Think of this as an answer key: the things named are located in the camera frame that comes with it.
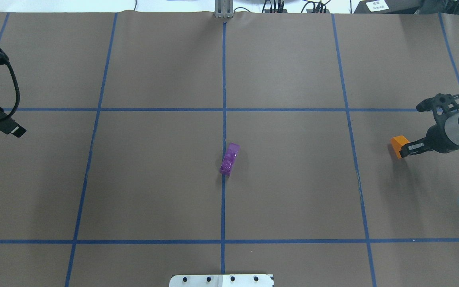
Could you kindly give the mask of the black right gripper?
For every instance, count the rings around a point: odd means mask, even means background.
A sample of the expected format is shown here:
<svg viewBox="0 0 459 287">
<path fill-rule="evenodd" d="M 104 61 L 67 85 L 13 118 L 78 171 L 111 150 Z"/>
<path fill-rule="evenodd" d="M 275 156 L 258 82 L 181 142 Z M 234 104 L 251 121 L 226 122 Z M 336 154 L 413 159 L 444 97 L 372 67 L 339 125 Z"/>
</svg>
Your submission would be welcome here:
<svg viewBox="0 0 459 287">
<path fill-rule="evenodd" d="M 433 125 L 428 129 L 425 140 L 408 142 L 403 145 L 399 150 L 399 155 L 400 158 L 406 158 L 428 151 L 435 151 L 441 154 L 453 151 L 453 144 L 448 140 L 444 129 L 439 125 Z"/>
</svg>

